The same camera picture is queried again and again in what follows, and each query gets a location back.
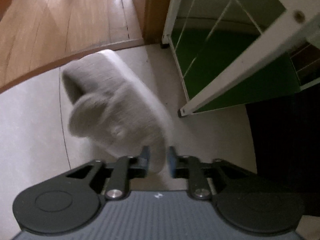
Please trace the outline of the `grey fluffy slipper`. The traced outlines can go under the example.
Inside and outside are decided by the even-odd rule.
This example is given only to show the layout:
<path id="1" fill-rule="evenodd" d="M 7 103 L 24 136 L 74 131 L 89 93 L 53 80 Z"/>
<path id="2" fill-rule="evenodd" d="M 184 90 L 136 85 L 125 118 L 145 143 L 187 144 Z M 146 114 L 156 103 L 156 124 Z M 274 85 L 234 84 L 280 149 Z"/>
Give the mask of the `grey fluffy slipper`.
<path id="1" fill-rule="evenodd" d="M 71 135 L 88 138 L 115 158 L 150 148 L 149 170 L 160 172 L 172 142 L 166 107 L 112 50 L 66 64 L 62 83 L 73 105 Z"/>

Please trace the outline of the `white green shoe rack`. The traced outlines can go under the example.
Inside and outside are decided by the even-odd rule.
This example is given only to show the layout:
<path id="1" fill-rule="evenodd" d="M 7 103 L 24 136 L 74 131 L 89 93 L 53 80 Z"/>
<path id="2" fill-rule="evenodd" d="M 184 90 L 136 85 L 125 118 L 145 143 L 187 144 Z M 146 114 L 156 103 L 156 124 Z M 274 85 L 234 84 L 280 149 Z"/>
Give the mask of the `white green shoe rack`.
<path id="1" fill-rule="evenodd" d="M 179 117 L 286 96 L 319 84 L 319 0 L 170 0 L 162 43 Z"/>

